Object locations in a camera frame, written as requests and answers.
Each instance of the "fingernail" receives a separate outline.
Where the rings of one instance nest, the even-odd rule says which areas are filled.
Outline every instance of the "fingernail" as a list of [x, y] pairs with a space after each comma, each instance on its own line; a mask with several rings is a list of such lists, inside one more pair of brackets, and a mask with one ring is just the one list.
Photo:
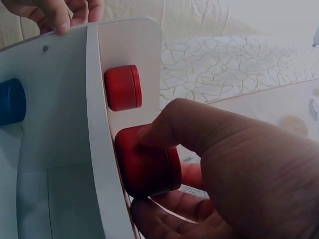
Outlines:
[[57, 27], [55, 32], [58, 34], [65, 34], [69, 30], [69, 25], [64, 23], [61, 26]]

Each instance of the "blue knob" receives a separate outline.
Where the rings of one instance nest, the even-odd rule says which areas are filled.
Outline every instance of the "blue knob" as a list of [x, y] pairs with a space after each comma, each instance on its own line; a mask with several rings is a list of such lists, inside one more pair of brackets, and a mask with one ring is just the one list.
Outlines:
[[26, 114], [26, 99], [21, 82], [13, 78], [0, 83], [0, 126], [22, 122]]

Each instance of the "hand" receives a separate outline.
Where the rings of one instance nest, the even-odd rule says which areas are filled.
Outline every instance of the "hand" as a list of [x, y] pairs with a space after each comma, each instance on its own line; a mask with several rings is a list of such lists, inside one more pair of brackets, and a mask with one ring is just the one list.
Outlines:
[[[70, 26], [101, 20], [103, 0], [1, 0], [13, 14], [37, 23], [40, 34], [65, 34]], [[68, 8], [73, 12], [70, 19]]]
[[146, 239], [309, 239], [319, 232], [316, 142], [188, 100], [171, 102], [139, 138], [145, 146], [182, 144], [196, 152], [201, 163], [182, 165], [182, 183], [210, 197], [176, 190], [133, 200], [133, 220]]

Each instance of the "red peg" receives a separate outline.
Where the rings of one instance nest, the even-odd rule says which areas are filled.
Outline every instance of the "red peg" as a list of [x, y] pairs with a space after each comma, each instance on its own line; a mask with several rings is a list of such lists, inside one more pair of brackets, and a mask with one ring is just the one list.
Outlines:
[[158, 149], [139, 144], [137, 134], [145, 125], [125, 128], [115, 137], [122, 182], [128, 194], [143, 198], [176, 190], [181, 166], [176, 148]]
[[135, 65], [110, 68], [104, 73], [108, 104], [113, 111], [125, 111], [142, 106], [140, 76]]

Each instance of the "wooden toy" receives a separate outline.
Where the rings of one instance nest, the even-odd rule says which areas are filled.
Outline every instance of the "wooden toy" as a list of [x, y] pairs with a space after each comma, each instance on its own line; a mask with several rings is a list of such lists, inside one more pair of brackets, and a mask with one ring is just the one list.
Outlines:
[[177, 150], [137, 140], [158, 115], [160, 59], [148, 18], [0, 51], [0, 238], [140, 238], [125, 189], [147, 197], [181, 184]]

